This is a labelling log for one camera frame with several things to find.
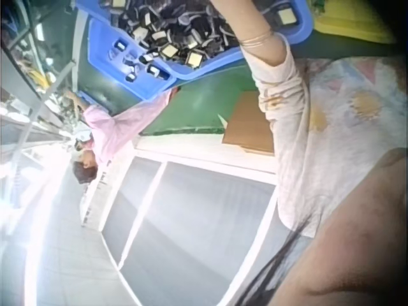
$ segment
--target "dark hair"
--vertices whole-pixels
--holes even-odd
[[[78,139],[76,139],[75,144],[74,144],[74,148],[77,151],[81,151],[81,148],[78,145],[80,145],[80,141]]]
[[[98,167],[84,168],[84,164],[79,161],[74,161],[73,171],[79,184],[92,182],[98,174]]]
[[[302,231],[309,224],[309,221],[310,218],[307,218],[297,226],[295,231],[291,232],[282,248],[261,269],[257,276],[255,276],[254,280],[248,285],[244,293],[242,293],[235,306],[267,306],[270,303],[283,280],[279,279],[277,285],[271,289],[268,289],[268,287],[274,276],[280,271],[279,269],[284,264],[287,256],[300,238]]]

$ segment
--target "cardboard box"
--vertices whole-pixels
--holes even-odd
[[[270,123],[258,106],[258,91],[244,92],[228,121],[222,143],[239,145],[246,152],[273,155]]]

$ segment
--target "bracelet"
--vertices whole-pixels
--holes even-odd
[[[256,48],[262,46],[266,40],[272,36],[272,30],[269,29],[266,33],[259,35],[249,40],[239,40],[239,43],[244,48]]]

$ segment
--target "yellow container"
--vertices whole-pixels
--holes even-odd
[[[365,0],[326,0],[324,10],[322,14],[313,12],[314,29],[319,32],[395,43],[391,31]]]

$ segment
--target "pink shirt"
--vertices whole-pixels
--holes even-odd
[[[84,112],[94,138],[92,150],[96,162],[105,164],[134,136],[143,131],[169,102],[171,91],[150,102],[141,102],[115,117],[92,105]]]

